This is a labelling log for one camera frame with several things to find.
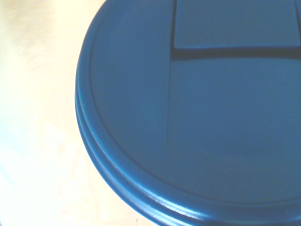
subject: plastic lid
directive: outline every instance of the plastic lid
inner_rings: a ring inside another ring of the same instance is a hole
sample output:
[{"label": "plastic lid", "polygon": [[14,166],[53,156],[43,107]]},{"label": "plastic lid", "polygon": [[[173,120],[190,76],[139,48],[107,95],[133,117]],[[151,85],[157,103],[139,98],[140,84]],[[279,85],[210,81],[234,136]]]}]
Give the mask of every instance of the plastic lid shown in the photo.
[{"label": "plastic lid", "polygon": [[160,225],[301,223],[296,0],[108,0],[76,111],[102,177]]}]

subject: wooden surface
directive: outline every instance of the wooden surface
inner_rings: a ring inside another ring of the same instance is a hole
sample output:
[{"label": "wooden surface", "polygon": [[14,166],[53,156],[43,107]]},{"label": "wooden surface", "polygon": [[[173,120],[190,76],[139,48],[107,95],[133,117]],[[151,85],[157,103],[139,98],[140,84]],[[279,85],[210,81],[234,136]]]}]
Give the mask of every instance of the wooden surface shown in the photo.
[{"label": "wooden surface", "polygon": [[75,72],[103,0],[0,0],[0,222],[152,226],[104,182],[82,144]]}]

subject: blue container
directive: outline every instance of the blue container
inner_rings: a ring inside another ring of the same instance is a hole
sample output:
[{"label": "blue container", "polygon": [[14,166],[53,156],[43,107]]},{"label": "blue container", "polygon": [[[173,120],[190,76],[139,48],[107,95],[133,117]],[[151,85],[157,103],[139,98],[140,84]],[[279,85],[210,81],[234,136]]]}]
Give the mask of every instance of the blue container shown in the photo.
[{"label": "blue container", "polygon": [[298,8],[105,2],[79,57],[76,111],[125,202],[159,225],[301,225]]}]

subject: blue plastic container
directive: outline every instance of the blue plastic container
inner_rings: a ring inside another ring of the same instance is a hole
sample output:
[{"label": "blue plastic container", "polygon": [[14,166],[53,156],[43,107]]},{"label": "blue plastic container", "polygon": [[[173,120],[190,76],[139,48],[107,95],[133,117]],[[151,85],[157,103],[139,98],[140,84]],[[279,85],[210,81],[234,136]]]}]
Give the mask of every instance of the blue plastic container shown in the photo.
[{"label": "blue plastic container", "polygon": [[85,37],[87,151],[159,225],[301,225],[300,0],[107,0]]}]

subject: blue lid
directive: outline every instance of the blue lid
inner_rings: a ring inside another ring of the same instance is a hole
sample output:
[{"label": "blue lid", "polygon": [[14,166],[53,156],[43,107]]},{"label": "blue lid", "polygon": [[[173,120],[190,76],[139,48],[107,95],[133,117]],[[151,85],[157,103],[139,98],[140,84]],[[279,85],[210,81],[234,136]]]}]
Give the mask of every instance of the blue lid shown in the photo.
[{"label": "blue lid", "polygon": [[301,0],[107,0],[76,111],[102,177],[160,225],[301,224]]}]

